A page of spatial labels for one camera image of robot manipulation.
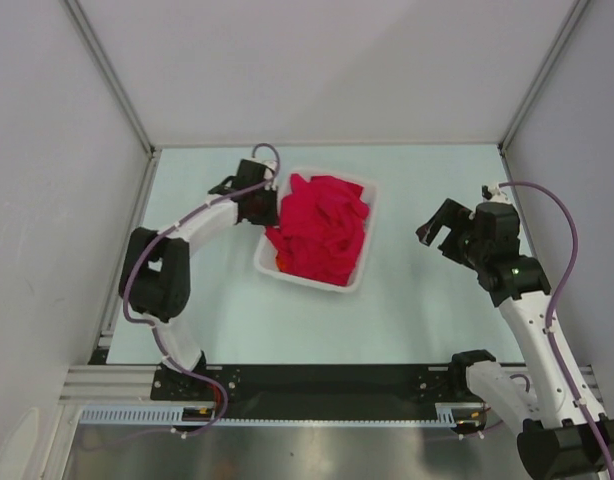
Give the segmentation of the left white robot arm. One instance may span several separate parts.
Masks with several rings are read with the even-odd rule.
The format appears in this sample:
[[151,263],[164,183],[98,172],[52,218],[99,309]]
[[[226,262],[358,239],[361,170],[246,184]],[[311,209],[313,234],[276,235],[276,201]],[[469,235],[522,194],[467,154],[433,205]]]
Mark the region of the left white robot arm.
[[192,212],[160,230],[137,227],[130,234],[118,286],[123,315],[151,330],[162,363],[176,371],[174,389],[186,399],[201,397],[208,387],[207,374],[197,368],[203,351],[180,319],[191,295],[191,259],[242,222],[277,224],[279,170],[279,160],[242,159]]

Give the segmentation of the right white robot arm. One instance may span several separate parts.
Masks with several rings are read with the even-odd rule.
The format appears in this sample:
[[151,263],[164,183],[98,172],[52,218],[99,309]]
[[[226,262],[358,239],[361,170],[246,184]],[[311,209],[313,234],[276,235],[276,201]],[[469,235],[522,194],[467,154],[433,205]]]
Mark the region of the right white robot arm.
[[447,199],[416,235],[429,246],[442,228],[442,255],[473,270],[511,329],[532,391],[523,391],[487,352],[455,355],[448,376],[460,401],[480,397],[516,437],[533,479],[595,474],[614,479],[614,419],[607,416],[578,369],[555,314],[540,262],[520,252],[520,218],[507,200],[470,210]]

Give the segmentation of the red t shirt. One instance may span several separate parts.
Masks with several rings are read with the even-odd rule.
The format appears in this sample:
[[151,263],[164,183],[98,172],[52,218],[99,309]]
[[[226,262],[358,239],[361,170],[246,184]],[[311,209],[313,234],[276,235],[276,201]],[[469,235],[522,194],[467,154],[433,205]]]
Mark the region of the red t shirt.
[[290,275],[345,286],[365,240],[369,207],[362,188],[333,176],[289,177],[279,224],[265,235],[285,255]]

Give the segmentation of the white plastic laundry basket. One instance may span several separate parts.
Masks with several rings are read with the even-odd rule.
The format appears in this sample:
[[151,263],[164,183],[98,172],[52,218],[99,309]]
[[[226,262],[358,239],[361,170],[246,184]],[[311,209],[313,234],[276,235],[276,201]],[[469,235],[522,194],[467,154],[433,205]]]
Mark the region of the white plastic laundry basket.
[[253,256],[253,265],[255,269],[259,273],[268,275],[275,280],[285,281],[308,288],[345,294],[355,292],[362,283],[364,270],[372,243],[373,232],[376,226],[378,205],[380,203],[379,185],[373,180],[366,179],[358,175],[318,167],[298,166],[290,170],[289,176],[292,174],[299,174],[305,180],[311,179],[314,176],[329,175],[340,180],[353,183],[362,188],[360,200],[368,205],[370,211],[368,218],[364,222],[365,240],[360,251],[356,267],[351,273],[346,286],[338,286],[284,273],[276,264],[277,250],[268,240],[265,233],[262,233]]

